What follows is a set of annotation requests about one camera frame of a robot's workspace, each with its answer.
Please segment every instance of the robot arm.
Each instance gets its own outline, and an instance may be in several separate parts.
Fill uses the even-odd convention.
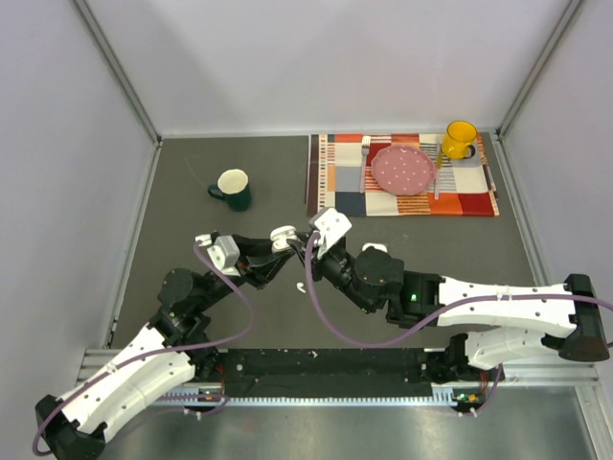
[[[457,324],[500,326],[485,333],[451,338],[444,353],[432,353],[422,366],[435,382],[471,380],[480,370],[521,357],[558,354],[573,361],[609,358],[599,309],[568,300],[512,300],[523,294],[576,294],[595,297],[589,277],[570,275],[549,287],[509,287],[462,282],[451,277],[404,270],[404,261],[387,254],[381,244],[365,244],[354,258],[345,250],[351,224],[334,209],[324,209],[310,226],[321,235],[314,279],[326,278],[362,311],[387,306],[386,320],[411,328],[424,317],[466,298],[495,296],[498,300],[466,304],[441,314],[430,326]]]
[[[594,296],[584,275],[571,275],[563,285],[538,288],[464,283],[404,270],[404,261],[391,257],[380,244],[367,244],[357,257],[352,256],[345,249],[351,223],[334,209],[323,210],[310,226],[320,234],[317,255],[309,262],[314,280],[326,278],[365,313],[387,306],[386,320],[401,328],[413,327],[430,313],[467,297],[509,298],[467,304],[441,314],[432,325],[500,328],[455,335],[443,352],[424,354],[420,363],[424,380],[477,380],[482,370],[501,362],[549,353],[572,360],[608,358],[597,307],[567,300],[511,300],[513,295],[535,290]],[[311,234],[282,227],[273,231],[270,240],[217,233],[197,240],[216,268],[235,285],[264,288],[293,255],[307,263],[305,249]],[[158,312],[96,375],[106,372],[109,376],[66,405],[43,431],[53,454],[60,460],[97,458],[122,426],[173,387],[190,380],[215,379],[220,353],[213,347],[145,356],[120,370],[117,366],[143,353],[209,342],[205,330],[211,320],[204,312],[230,292],[213,272],[200,275],[185,268],[172,270],[158,295]],[[41,400],[36,405],[38,423],[81,389],[79,386],[59,398],[48,395]]]
[[[274,252],[271,240],[217,233],[198,240],[237,286],[264,288],[292,257],[291,251]],[[215,347],[153,354],[122,369],[118,365],[161,349],[209,342],[205,330],[211,319],[204,311],[230,292],[213,272],[200,275],[185,268],[169,272],[158,294],[160,308],[136,337],[91,379],[59,398],[48,395],[36,405],[40,425],[62,401],[100,374],[109,374],[66,405],[44,430],[42,437],[56,458],[97,458],[127,422],[166,392],[190,380],[210,378],[219,359]]]

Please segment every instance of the placemat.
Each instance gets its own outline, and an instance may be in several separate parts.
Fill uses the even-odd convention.
[[[423,150],[436,163],[437,143],[444,134],[371,135],[366,167],[366,192],[360,194],[362,134],[319,134],[310,138],[306,184],[307,212],[315,215],[333,206],[347,216],[481,216],[499,215],[496,186],[492,180],[481,135],[478,154],[466,160],[443,157],[440,196],[434,198],[434,183],[414,196],[394,196],[381,189],[372,175],[376,154],[391,145]]]

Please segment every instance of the aluminum frame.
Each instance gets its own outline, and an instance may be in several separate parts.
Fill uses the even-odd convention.
[[[523,107],[524,103],[532,94],[534,86],[536,85],[538,79],[545,70],[548,62],[554,54],[554,51],[559,46],[559,43],[562,38],[565,37],[570,30],[571,25],[579,16],[583,4],[584,0],[571,0],[570,2],[568,2],[566,9],[562,13],[562,16],[559,18],[559,21],[557,21],[557,24],[554,27],[552,34],[547,39],[547,42],[545,43],[545,46],[538,55],[538,58],[536,59],[532,70],[528,74],[528,77],[526,77],[526,79],[524,80],[524,83],[521,85],[517,96],[515,96],[511,107],[507,111],[505,118],[503,118],[502,120],[501,126],[497,130],[501,137],[504,138],[504,136],[509,133],[513,123],[517,119],[517,115],[519,115],[519,112]]]
[[[108,65],[111,74],[115,78],[115,81],[119,84],[122,93],[125,96],[125,99],[134,112],[134,115],[138,119],[139,123],[142,125],[143,129],[147,133],[147,136],[151,139],[151,141],[155,144],[159,144],[162,140],[162,137],[157,132],[157,129],[153,125],[150,117],[143,106],[140,98],[136,94],[132,83],[130,82],[127,74],[125,73],[122,64],[119,62],[113,48],[110,43],[106,39],[102,27],[98,23],[96,16],[92,12],[87,0],[70,0],[75,9],[77,10],[83,24],[85,25],[89,34],[91,34],[92,39],[94,40],[94,44],[100,51],[102,58]]]

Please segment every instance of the white panel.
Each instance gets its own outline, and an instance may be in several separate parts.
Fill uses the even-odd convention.
[[[104,372],[110,376],[92,386],[68,404],[62,413],[67,420],[79,421],[79,431],[91,434],[106,423],[104,440],[108,444],[117,432],[160,396],[193,379],[195,366],[185,353],[163,353],[143,358],[117,370],[122,362],[153,350],[162,350],[164,336],[144,326],[134,339],[100,371],[81,385],[61,395],[66,399],[81,390],[85,383]]]
[[[586,2],[508,138],[552,281],[589,274],[613,301],[613,3]],[[613,315],[602,312],[609,340]],[[613,401],[613,364],[599,370]]]
[[[70,2],[11,2],[0,56],[0,456],[25,459],[101,345],[152,145]]]
[[[567,0],[89,0],[163,134],[497,127]]]
[[[484,333],[468,333],[465,353],[468,364],[489,370],[500,363],[520,358],[556,356],[557,351],[541,343],[544,333],[518,328],[498,328]]]
[[[577,328],[569,315],[575,314],[575,304],[568,300],[517,300],[513,296],[530,294],[567,295],[564,285],[514,287],[477,285],[444,277],[439,285],[439,302],[453,302],[471,297],[497,296],[500,300],[461,305],[439,316],[437,326],[484,324],[510,328],[534,329],[554,337],[567,337]]]

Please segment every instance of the pink plate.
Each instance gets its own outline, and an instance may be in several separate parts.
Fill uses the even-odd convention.
[[[390,146],[373,158],[373,177],[392,195],[417,195],[428,188],[436,176],[434,162],[423,151],[411,146]]]

